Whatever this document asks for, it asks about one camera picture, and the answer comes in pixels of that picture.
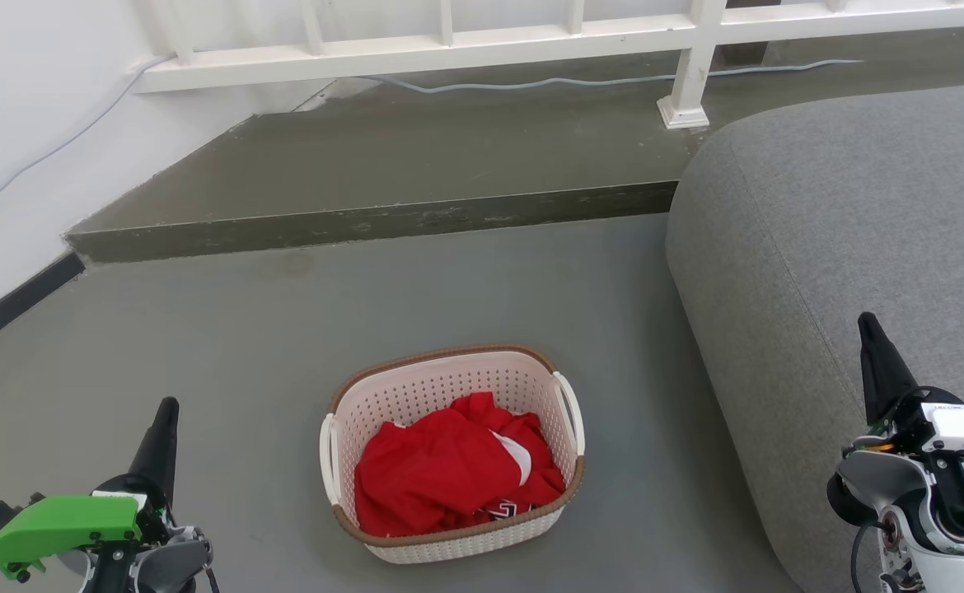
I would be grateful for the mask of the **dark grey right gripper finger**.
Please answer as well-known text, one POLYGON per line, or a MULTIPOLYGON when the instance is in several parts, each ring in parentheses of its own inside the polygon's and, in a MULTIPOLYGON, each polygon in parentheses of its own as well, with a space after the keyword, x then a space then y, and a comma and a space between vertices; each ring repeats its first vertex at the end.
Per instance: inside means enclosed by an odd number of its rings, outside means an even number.
POLYGON ((875 425, 919 384, 909 371, 896 345, 887 337, 880 320, 872 312, 858 317, 861 339, 863 409, 868 425, 875 425))

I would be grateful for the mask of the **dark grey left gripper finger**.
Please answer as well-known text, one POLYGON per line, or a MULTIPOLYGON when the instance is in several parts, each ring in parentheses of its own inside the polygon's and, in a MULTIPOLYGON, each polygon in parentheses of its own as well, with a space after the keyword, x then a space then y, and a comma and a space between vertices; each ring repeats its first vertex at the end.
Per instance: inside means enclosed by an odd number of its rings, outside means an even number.
POLYGON ((173 397, 163 398, 129 466, 132 484, 140 487, 152 504, 173 504, 178 416, 180 402, 173 397))

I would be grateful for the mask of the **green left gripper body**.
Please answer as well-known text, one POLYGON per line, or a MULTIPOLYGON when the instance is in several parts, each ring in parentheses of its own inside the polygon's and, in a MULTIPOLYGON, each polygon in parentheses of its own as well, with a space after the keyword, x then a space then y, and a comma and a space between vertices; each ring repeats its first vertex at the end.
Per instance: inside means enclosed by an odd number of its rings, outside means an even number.
POLYGON ((0 511, 0 572, 18 578, 42 560, 70 551, 99 553, 116 544, 125 556, 165 544, 175 493, 172 476, 124 474, 91 494, 42 497, 0 511))

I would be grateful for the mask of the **cream perforated plastic laundry basket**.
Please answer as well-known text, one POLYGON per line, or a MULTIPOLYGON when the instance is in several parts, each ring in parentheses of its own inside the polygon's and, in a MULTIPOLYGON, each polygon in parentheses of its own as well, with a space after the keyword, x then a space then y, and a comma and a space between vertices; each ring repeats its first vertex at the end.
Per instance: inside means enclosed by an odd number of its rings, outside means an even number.
POLYGON ((583 413, 569 380, 527 347, 463 347, 419 354, 360 372, 340 388, 321 422, 321 482, 339 525, 373 555, 393 564, 447 562, 525 543, 553 528, 583 483, 583 413), (366 534, 355 513, 354 470, 381 425, 401 427, 456 399, 490 393, 511 413, 534 413, 566 489, 556 502, 504 521, 430 535, 366 534))

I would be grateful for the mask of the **grey fabric sofa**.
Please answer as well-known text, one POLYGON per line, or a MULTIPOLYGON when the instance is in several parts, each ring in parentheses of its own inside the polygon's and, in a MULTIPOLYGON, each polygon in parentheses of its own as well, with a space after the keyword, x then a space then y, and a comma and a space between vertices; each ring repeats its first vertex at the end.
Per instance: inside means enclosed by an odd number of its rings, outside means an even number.
POLYGON ((666 252, 775 556, 803 593, 854 593, 826 488, 866 429, 859 315, 964 401, 964 86, 727 125, 679 180, 666 252))

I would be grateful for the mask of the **black baseboard strip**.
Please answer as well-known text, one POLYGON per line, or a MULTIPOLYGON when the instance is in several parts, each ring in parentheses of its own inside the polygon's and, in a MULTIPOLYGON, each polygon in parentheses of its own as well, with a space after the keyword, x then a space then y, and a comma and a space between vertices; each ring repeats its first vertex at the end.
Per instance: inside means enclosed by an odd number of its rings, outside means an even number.
POLYGON ((8 293, 0 299, 0 331, 10 325, 19 316, 24 315, 30 308, 41 303, 49 294, 53 294, 74 281, 86 270, 83 260, 76 253, 63 253, 61 258, 54 260, 48 267, 23 282, 14 292, 8 293))

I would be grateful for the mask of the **red jersey garment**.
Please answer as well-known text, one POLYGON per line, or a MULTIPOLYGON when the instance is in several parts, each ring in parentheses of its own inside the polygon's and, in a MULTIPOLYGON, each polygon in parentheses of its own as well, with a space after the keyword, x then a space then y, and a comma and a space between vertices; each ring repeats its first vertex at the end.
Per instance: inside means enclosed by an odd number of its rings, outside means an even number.
POLYGON ((360 529, 381 538, 504 521, 564 494, 537 414, 499 408, 490 393, 456 399, 408 427, 381 425, 354 470, 360 529))

